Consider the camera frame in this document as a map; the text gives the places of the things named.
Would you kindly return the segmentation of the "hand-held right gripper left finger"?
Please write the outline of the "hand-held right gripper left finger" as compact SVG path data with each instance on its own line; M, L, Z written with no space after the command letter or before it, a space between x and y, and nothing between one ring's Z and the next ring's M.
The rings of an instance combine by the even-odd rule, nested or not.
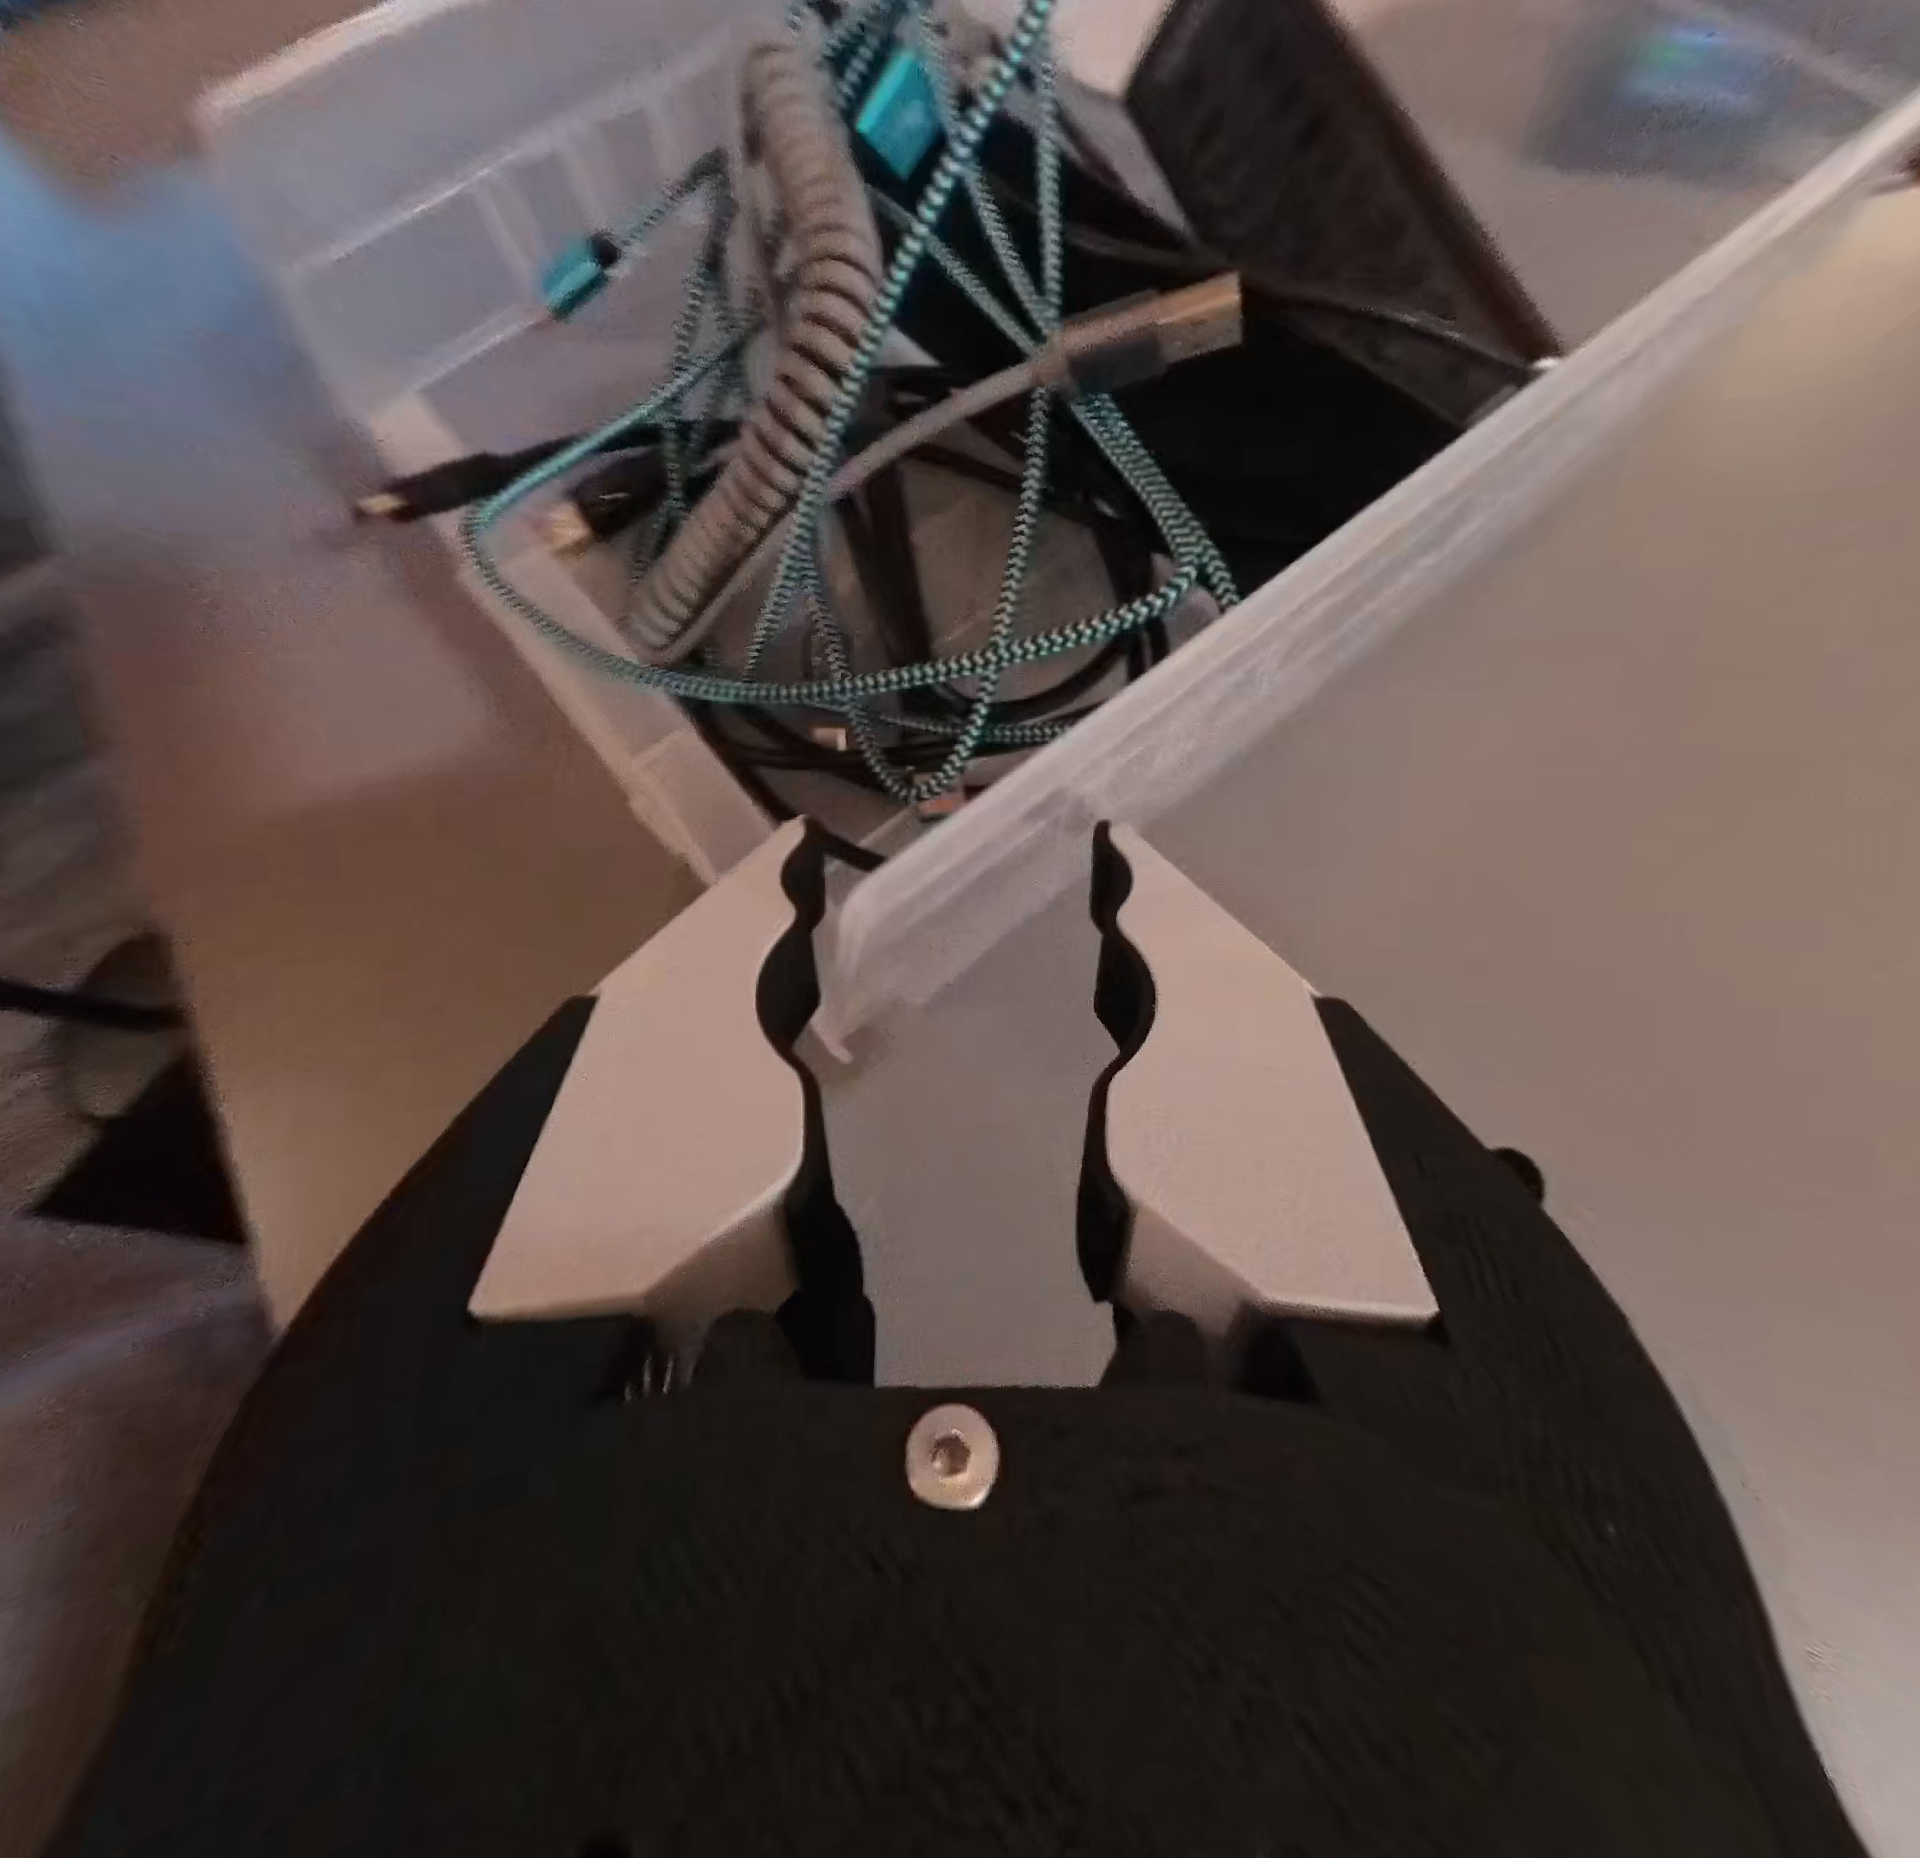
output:
M807 1375L873 1380L876 1309L803 1055L827 873L823 830L787 822L593 991L473 1318L637 1318L693 1375L720 1318L757 1311Z

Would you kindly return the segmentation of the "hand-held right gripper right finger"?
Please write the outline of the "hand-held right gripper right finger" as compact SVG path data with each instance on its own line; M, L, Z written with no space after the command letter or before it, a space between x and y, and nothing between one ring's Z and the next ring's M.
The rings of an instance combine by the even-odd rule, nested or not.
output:
M1125 822L1092 840L1088 915L1113 1040L1077 1194L1093 1303L1185 1315L1216 1361L1271 1318L1433 1326L1309 978Z

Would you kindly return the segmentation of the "clear plastic organizer box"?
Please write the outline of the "clear plastic organizer box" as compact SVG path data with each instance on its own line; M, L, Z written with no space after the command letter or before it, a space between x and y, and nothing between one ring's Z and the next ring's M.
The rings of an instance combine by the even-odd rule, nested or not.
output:
M1918 134L1918 0L1320 0L1565 347L1493 446L1447 446L1018 766L953 842L909 845L832 941L839 1025L927 1000L1069 879L1093 820L1156 820L1500 550ZM637 213L724 138L773 0L383 0L200 96L206 162L332 399L389 465L611 414L658 376L667 283L540 338L538 260Z

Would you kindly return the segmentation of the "black rectangular device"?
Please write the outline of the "black rectangular device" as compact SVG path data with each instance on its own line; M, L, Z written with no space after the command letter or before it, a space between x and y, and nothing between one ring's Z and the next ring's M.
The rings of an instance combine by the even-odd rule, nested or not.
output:
M1283 317L1469 426L1565 342L1330 0L1172 0L1122 110Z

